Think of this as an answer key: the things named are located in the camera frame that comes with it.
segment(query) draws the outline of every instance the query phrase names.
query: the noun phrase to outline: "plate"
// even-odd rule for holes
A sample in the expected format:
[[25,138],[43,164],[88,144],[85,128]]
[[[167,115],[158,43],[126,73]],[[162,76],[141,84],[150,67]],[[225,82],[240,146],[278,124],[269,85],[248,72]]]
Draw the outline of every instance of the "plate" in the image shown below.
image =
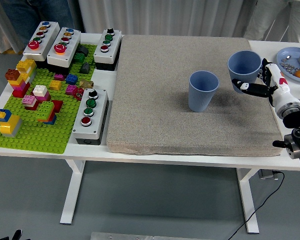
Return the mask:
[[283,72],[284,75],[287,77],[300,82],[300,78],[292,75],[291,73],[287,72],[280,63],[282,63],[282,59],[285,59],[287,56],[291,56],[285,63],[294,66],[295,68],[300,68],[300,63],[298,59],[300,58],[300,47],[286,47],[278,51],[276,55],[276,62],[279,69]]

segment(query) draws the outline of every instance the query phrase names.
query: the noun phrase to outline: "blue cup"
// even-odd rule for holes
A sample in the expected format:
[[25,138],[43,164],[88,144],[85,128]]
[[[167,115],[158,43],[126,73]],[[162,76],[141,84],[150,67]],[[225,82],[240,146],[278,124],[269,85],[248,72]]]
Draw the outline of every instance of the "blue cup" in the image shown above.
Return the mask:
[[209,71],[196,71],[189,78],[188,106],[203,112],[219,87],[219,79]]
[[[255,83],[261,65],[262,60],[254,51],[238,51],[228,60],[230,78],[250,84]],[[232,86],[237,93],[243,94],[233,83]]]

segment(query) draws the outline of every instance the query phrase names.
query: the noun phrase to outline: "black cable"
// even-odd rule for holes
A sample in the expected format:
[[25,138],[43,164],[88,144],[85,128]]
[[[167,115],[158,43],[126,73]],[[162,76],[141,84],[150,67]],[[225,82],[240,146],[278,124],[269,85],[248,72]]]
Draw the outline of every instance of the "black cable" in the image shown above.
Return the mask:
[[283,175],[283,178],[281,180],[281,183],[280,185],[278,186],[278,188],[276,190],[274,190],[265,200],[264,202],[251,214],[251,216],[247,219],[247,221],[245,221],[232,235],[231,237],[228,238],[228,240],[232,239],[232,237],[239,231],[240,228],[242,228],[243,225],[245,225],[251,218],[252,216],[256,213],[256,211],[258,211],[263,205],[265,205],[266,201],[273,195],[275,194],[279,188],[281,187],[282,183],[284,182],[284,179],[285,179],[285,174],[282,172],[282,171],[273,171],[273,173],[275,174],[282,174]]

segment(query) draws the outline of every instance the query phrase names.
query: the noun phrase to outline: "gray floor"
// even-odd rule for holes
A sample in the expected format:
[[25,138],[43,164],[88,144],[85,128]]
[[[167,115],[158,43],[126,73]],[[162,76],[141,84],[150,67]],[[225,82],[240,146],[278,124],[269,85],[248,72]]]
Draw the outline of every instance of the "gray floor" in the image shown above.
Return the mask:
[[[0,54],[4,74],[20,55]],[[234,240],[300,240],[300,172],[257,212],[260,234]],[[59,224],[72,171],[63,160],[0,156],[0,238],[89,240],[92,232],[226,240],[244,221],[235,169],[87,162],[72,225]],[[256,206],[279,180],[251,180]]]

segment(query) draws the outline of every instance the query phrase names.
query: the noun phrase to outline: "person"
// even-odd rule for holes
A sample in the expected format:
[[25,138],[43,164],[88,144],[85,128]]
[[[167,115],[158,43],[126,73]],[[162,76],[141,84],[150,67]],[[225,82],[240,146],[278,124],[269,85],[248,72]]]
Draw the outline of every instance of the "person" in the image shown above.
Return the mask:
[[288,5],[288,42],[300,43],[300,0],[258,0],[243,37],[248,40],[262,40],[277,15]]
[[27,46],[41,21],[58,22],[74,29],[67,0],[0,0],[16,34]]

